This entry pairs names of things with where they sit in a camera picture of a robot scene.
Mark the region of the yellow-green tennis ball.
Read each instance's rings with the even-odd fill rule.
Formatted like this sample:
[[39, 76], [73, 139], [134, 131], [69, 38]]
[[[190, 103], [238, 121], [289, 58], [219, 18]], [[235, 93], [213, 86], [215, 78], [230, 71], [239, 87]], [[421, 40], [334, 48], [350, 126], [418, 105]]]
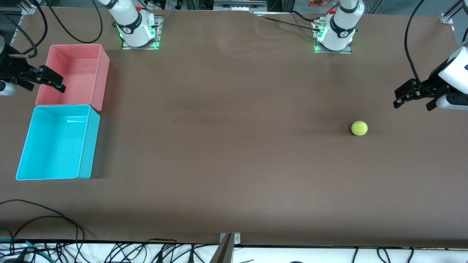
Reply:
[[368, 131], [368, 125], [364, 121], [356, 121], [351, 125], [351, 133], [355, 136], [364, 136]]

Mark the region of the pink plastic bin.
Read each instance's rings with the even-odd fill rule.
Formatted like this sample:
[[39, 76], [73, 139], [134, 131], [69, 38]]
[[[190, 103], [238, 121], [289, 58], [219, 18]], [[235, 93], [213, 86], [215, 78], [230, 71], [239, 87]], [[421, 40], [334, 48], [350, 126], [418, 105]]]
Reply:
[[52, 45], [45, 64], [63, 76], [60, 93], [40, 85], [36, 106], [89, 105], [102, 110], [110, 58], [100, 44]]

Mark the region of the blue plastic bin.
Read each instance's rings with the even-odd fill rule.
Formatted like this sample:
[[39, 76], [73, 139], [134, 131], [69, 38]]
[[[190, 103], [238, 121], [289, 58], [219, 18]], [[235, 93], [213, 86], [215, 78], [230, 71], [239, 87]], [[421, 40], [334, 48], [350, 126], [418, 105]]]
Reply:
[[35, 107], [16, 179], [90, 179], [100, 120], [89, 105]]

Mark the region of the grey metal device box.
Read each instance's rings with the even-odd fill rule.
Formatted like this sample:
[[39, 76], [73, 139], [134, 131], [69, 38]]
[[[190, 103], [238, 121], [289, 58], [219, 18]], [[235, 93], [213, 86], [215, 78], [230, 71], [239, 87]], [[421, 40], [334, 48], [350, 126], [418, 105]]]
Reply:
[[267, 12], [266, 0], [214, 0], [214, 11]]

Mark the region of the aluminium frame profile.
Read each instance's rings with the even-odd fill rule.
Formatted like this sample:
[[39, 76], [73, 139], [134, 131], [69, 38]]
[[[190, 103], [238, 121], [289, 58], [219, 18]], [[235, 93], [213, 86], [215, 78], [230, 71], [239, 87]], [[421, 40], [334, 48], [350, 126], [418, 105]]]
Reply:
[[466, 10], [466, 0], [456, 0], [444, 13], [440, 14], [442, 24], [453, 24], [453, 17], [461, 10]]
[[32, 15], [35, 13], [36, 7], [35, 0], [21, 0], [13, 6], [12, 12], [20, 15]]

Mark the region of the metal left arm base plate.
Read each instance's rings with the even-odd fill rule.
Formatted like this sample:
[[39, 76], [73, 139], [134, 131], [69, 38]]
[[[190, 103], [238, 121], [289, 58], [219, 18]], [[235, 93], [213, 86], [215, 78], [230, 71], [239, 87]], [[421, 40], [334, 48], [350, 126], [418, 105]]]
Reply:
[[338, 28], [336, 32], [330, 20], [315, 19], [311, 22], [314, 32], [314, 51], [316, 53], [329, 54], [351, 54], [351, 42], [356, 29], [342, 30]]

